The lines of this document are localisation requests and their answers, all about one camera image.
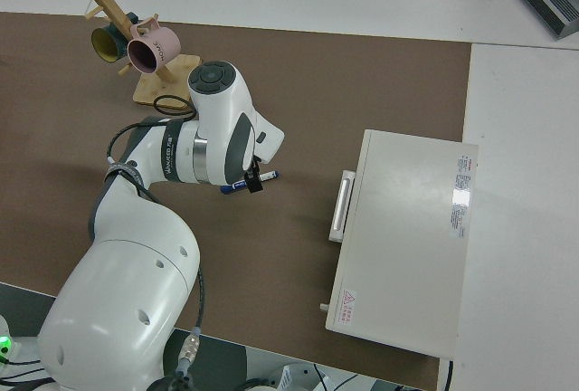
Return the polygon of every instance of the wooden mug holder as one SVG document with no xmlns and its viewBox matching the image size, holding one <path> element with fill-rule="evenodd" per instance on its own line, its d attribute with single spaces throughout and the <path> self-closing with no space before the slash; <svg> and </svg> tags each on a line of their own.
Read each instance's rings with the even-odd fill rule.
<svg viewBox="0 0 579 391">
<path fill-rule="evenodd" d="M 108 20 L 110 20 L 127 40 L 133 37 L 130 33 L 132 23 L 117 4 L 115 0 L 94 0 L 97 7 L 88 12 L 85 17 L 90 19 L 103 11 Z M 187 77 L 189 72 L 197 65 L 201 64 L 202 60 L 199 56 L 192 54 L 179 54 L 175 59 L 169 62 L 165 67 L 158 69 L 151 74 L 141 73 L 135 93 L 133 94 L 133 101 L 140 104 L 152 105 L 155 98 L 159 95 L 176 95 L 185 100 L 190 100 L 189 88 L 187 85 Z M 132 68 L 131 63 L 125 65 L 120 71 L 119 75 L 124 75 Z M 162 99 L 158 103 L 159 106 L 172 109 L 184 109 L 186 105 L 178 100 Z"/>
</svg>

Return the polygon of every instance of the brown mat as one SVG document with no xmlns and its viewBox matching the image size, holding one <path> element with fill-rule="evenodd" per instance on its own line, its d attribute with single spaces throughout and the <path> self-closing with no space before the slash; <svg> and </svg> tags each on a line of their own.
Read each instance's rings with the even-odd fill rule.
<svg viewBox="0 0 579 391">
<path fill-rule="evenodd" d="M 55 295 L 90 246 L 87 220 L 121 127 L 152 114 L 138 74 L 92 51 L 82 17 L 1 14 L 2 281 Z M 339 246 L 327 240 L 342 169 L 364 129 L 460 140 L 470 45 L 169 24 L 184 53 L 233 62 L 286 133 L 265 191 L 152 191 L 192 227 L 207 283 L 204 333 L 382 379 L 436 387 L 438 359 L 325 330 Z M 195 322 L 196 295 L 178 326 Z"/>
</svg>

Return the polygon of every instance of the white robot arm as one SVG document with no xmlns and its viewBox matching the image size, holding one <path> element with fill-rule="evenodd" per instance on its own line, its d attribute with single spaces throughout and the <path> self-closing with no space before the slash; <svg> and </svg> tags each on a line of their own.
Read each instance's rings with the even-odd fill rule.
<svg viewBox="0 0 579 391">
<path fill-rule="evenodd" d="M 111 163 L 90 220 L 93 244 L 38 338 L 56 381 L 39 390 L 145 391 L 163 376 L 163 349 L 194 286 L 199 249 L 186 223 L 135 185 L 222 186 L 245 176 L 259 189 L 255 161 L 269 162 L 280 147 L 283 132 L 255 110 L 230 63 L 207 62 L 188 81 L 199 120 L 147 120 Z"/>
</svg>

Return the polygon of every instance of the pink mug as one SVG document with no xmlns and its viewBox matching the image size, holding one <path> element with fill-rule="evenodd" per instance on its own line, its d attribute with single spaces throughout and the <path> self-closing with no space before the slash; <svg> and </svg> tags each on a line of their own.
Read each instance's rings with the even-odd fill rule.
<svg viewBox="0 0 579 391">
<path fill-rule="evenodd" d="M 139 33 L 139 26 L 150 24 L 147 33 Z M 130 27 L 133 39 L 127 46 L 127 55 L 131 63 L 140 72 L 150 74 L 167 65 L 181 52 L 181 43 L 175 32 L 168 27 L 159 26 L 159 22 L 150 17 Z"/>
</svg>

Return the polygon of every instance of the mug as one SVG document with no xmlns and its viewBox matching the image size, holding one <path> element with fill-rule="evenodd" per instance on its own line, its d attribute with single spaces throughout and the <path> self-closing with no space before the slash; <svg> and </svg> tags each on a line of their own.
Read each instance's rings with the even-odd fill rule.
<svg viewBox="0 0 579 391">
<path fill-rule="evenodd" d="M 138 17 L 133 13 L 128 13 L 127 17 L 133 24 L 138 22 Z M 128 40 L 113 23 L 92 31 L 90 40 L 94 51 L 106 62 L 115 62 L 127 56 Z"/>
<path fill-rule="evenodd" d="M 147 33 L 139 33 L 139 26 L 150 24 Z M 181 43 L 175 32 L 168 27 L 159 26 L 154 18 L 133 24 L 130 27 L 130 40 L 127 47 L 128 58 L 140 72 L 150 74 L 167 65 L 181 52 Z"/>
</svg>

